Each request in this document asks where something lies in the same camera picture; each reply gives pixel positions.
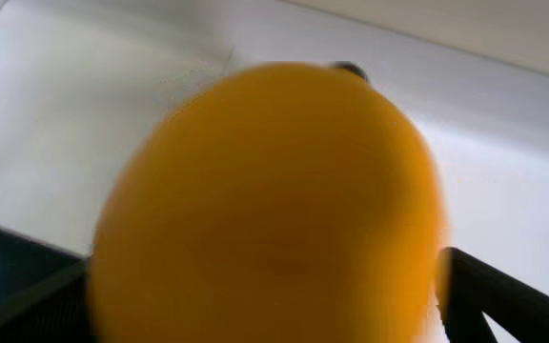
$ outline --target rounded orange top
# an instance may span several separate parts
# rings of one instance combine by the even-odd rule
[[[272,64],[166,119],[102,212],[105,342],[408,342],[441,208],[399,110],[347,71]]]

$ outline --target orange ball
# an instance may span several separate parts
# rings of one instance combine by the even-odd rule
[[[105,342],[409,342],[442,215],[417,130],[361,78],[224,79],[161,123],[102,212]]]

